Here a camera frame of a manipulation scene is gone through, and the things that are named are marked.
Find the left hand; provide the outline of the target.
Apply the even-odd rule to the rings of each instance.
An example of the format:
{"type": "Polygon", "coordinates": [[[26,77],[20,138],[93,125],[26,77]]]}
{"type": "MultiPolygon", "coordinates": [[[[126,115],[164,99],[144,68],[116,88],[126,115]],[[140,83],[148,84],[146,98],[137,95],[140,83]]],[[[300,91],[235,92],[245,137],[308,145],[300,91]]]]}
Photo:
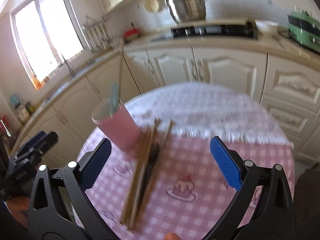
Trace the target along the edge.
{"type": "Polygon", "coordinates": [[[23,226],[28,228],[28,219],[25,211],[29,209],[30,199],[28,197],[16,197],[6,201],[7,208],[12,216],[23,226]]]}

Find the right hand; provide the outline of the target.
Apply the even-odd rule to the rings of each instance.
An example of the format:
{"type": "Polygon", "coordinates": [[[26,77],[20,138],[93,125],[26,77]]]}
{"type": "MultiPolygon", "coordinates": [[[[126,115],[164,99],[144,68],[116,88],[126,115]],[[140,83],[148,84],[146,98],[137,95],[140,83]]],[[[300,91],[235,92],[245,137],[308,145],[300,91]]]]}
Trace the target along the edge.
{"type": "Polygon", "coordinates": [[[181,238],[173,232],[167,233],[164,240],[181,240],[181,238]]]}

